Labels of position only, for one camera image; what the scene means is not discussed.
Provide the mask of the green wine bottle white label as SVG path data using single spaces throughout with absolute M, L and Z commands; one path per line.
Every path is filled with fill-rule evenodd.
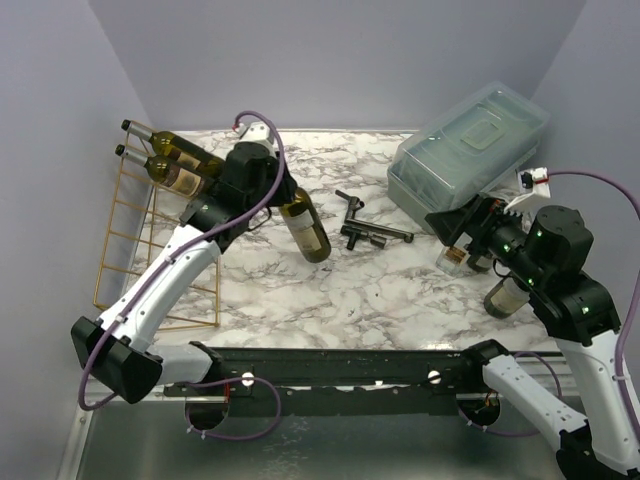
M 308 262 L 320 263 L 330 256 L 329 238 L 309 194 L 302 187 L 296 189 L 293 201 L 281 206 L 279 212 Z

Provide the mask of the green wine bottle brown label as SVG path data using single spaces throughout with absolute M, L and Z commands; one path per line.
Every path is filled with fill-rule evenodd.
M 154 182 L 188 198 L 196 197 L 212 184 L 208 177 L 194 173 L 166 156 L 149 156 L 123 144 L 116 146 L 115 154 L 143 167 Z

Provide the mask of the green wine bottle silver neck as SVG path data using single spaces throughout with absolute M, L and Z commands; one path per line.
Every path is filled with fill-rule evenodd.
M 171 158 L 207 177 L 217 178 L 222 172 L 222 158 L 173 132 L 155 131 L 129 119 L 122 121 L 121 129 L 148 142 L 156 154 Z

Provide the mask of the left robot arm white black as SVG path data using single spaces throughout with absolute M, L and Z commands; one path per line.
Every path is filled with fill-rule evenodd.
M 78 389 L 83 410 L 102 405 L 86 401 L 90 378 L 130 404 L 160 385 L 189 384 L 201 395 L 220 387 L 222 372 L 212 353 L 195 345 L 154 353 L 153 338 L 187 287 L 248 232 L 260 210 L 290 202 L 295 187 L 280 137 L 235 144 L 219 179 L 191 201 L 164 249 L 130 290 L 97 319 L 80 317 L 72 326 L 83 368 Z

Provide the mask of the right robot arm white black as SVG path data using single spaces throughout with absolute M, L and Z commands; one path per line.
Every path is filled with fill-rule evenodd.
M 616 352 L 622 336 L 608 290 L 582 269 L 593 243 L 576 210 L 542 207 L 529 231 L 504 201 L 483 194 L 426 222 L 445 246 L 470 237 L 473 254 L 490 254 L 507 267 L 569 366 L 585 411 L 552 395 L 495 341 L 467 349 L 460 367 L 469 390 L 487 387 L 505 397 L 550 444 L 567 479 L 636 479 L 639 402 Z

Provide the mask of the green wine bottle near arm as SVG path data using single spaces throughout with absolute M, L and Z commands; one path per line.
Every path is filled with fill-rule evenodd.
M 505 319 L 529 302 L 529 292 L 512 278 L 500 280 L 485 296 L 484 308 L 494 318 Z

